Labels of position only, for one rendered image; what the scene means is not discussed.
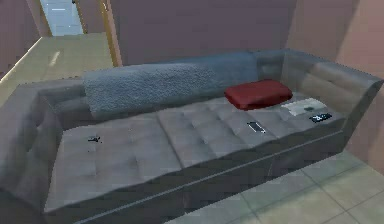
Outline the blue-grey blanket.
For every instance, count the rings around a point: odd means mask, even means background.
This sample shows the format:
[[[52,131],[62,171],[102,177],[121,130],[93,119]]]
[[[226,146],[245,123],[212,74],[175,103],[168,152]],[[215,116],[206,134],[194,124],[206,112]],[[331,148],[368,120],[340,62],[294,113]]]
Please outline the blue-grey blanket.
[[[83,85],[91,112],[102,117],[217,97],[257,79],[252,53],[235,52],[87,72]]]

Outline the black phone with pale edge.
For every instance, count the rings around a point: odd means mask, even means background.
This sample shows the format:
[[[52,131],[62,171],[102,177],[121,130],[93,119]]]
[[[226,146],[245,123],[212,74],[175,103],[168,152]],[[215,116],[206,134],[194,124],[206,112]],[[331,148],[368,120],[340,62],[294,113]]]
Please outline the black phone with pale edge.
[[[262,128],[257,122],[248,122],[248,126],[255,132],[265,133],[265,129]]]

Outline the red cushion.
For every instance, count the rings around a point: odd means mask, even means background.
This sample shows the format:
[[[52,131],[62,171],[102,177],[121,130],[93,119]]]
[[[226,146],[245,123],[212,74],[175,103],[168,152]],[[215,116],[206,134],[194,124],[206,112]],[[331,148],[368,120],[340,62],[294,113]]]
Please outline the red cushion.
[[[232,105],[244,111],[274,106],[293,97],[287,86],[275,80],[230,86],[225,89],[224,95]]]

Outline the grey sofa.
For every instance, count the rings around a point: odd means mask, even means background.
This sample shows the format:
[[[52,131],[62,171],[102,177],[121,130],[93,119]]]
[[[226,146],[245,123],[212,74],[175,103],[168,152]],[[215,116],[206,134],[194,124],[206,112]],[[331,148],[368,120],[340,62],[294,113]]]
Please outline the grey sofa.
[[[293,97],[244,111],[224,90],[96,117],[84,75],[18,86],[0,106],[0,224],[164,224],[340,153],[383,84],[292,49],[242,52],[255,57],[255,81]],[[308,98],[326,107],[283,107]],[[323,113],[332,117],[309,119]]]

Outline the black remote control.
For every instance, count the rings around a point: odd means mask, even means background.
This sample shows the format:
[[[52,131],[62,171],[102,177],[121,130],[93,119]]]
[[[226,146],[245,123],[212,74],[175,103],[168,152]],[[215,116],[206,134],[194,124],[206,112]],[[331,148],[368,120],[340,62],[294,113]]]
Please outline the black remote control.
[[[318,114],[318,115],[314,115],[314,116],[311,116],[309,117],[309,119],[314,122],[314,123],[318,123],[318,122],[321,122],[321,121],[324,121],[324,120],[327,120],[329,118],[331,118],[332,115],[329,114],[329,113],[323,113],[323,114]]]

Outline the yellow wooden door frame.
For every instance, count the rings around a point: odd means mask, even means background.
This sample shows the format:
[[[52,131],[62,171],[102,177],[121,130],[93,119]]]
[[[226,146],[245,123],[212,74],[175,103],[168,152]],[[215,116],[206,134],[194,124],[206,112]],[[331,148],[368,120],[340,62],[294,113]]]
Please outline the yellow wooden door frame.
[[[111,8],[111,0],[98,0],[99,7],[102,15],[104,29],[108,41],[109,51],[111,55],[112,64],[114,67],[122,65],[121,53],[116,34],[115,21]]]

